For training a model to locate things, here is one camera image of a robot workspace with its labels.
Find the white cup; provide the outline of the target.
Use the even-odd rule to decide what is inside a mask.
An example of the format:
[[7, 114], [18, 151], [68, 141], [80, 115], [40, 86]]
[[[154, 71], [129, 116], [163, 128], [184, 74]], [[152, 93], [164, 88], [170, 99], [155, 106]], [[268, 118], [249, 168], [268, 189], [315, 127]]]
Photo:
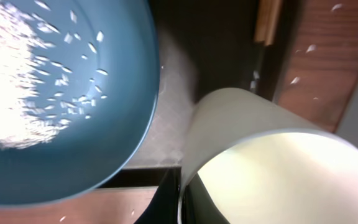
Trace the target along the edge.
[[178, 223], [358, 223], [358, 148], [240, 88], [196, 106]]

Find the wooden chopstick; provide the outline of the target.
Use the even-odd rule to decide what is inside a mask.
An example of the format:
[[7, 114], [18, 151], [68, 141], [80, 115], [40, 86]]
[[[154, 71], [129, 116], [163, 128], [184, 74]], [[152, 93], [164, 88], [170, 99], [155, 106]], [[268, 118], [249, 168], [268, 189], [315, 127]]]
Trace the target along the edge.
[[275, 33], [278, 26], [280, 11], [282, 8], [282, 0], [268, 0], [268, 23], [265, 31], [265, 46], [272, 45], [275, 38]]
[[270, 30], [269, 22], [272, 6], [272, 0], [259, 0], [254, 42], [263, 42], [265, 45], [267, 45], [267, 34]]

